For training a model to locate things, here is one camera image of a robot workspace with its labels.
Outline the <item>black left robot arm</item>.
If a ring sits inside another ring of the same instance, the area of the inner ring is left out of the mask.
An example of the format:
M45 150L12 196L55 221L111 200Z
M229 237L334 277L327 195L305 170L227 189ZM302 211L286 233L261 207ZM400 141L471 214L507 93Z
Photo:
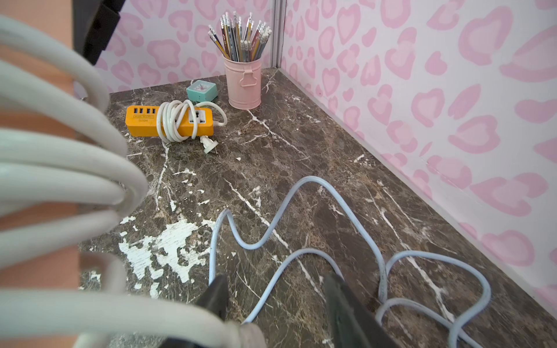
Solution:
M92 65L107 49L125 0L73 0L73 47Z

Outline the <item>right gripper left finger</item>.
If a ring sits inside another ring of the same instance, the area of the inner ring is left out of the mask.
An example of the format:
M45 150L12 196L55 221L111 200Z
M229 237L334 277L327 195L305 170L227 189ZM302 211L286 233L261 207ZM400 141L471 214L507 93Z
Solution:
M195 304L216 314L221 320L226 320L227 306L229 304L227 277L225 275L217 275ZM159 348L201 348L201 346L183 339L167 338Z

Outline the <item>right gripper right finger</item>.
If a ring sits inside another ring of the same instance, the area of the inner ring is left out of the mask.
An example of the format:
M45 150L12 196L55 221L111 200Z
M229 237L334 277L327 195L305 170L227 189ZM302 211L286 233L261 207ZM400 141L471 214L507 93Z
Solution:
M335 347L398 347L340 275L329 274L324 290Z

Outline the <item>pink power strip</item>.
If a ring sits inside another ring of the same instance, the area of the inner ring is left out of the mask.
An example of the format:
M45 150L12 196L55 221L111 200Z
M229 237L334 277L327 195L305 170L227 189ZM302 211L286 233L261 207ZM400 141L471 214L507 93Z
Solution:
M2 1L1 14L37 28L65 46L73 47L73 5L71 1ZM9 47L1 48L1 59L44 79L69 95L74 94L73 79L52 65L43 63ZM24 131L74 137L73 129L41 114L28 111L1 111L1 126ZM17 190L37 194L40 184L54 181L52 171L26 169L18 165L10 172ZM70 217L77 213L72 203L35 202L33 206L1 219L1 231ZM26 260L1 270L3 288L78 288L79 256L77 246L68 246L38 258ZM2 347L72 347L74 336L42 337L1 341Z

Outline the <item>yellow power strip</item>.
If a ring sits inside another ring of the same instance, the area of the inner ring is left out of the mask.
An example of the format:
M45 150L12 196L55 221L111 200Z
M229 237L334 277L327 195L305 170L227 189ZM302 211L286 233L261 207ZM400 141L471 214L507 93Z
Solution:
M126 110L126 126L133 137L158 137L156 126L159 107L132 105ZM212 136L214 134L213 112L208 108L195 108L198 121L197 136ZM181 136L192 136L194 120L187 112L178 126Z

